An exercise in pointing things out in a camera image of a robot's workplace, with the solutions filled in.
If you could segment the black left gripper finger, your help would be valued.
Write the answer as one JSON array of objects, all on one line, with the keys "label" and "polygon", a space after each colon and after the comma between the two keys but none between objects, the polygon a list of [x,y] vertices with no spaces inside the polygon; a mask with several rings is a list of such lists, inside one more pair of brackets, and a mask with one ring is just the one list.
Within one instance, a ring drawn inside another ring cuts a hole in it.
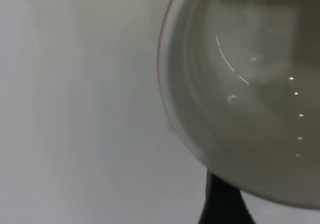
[{"label": "black left gripper finger", "polygon": [[255,224],[239,189],[207,172],[199,224]]}]

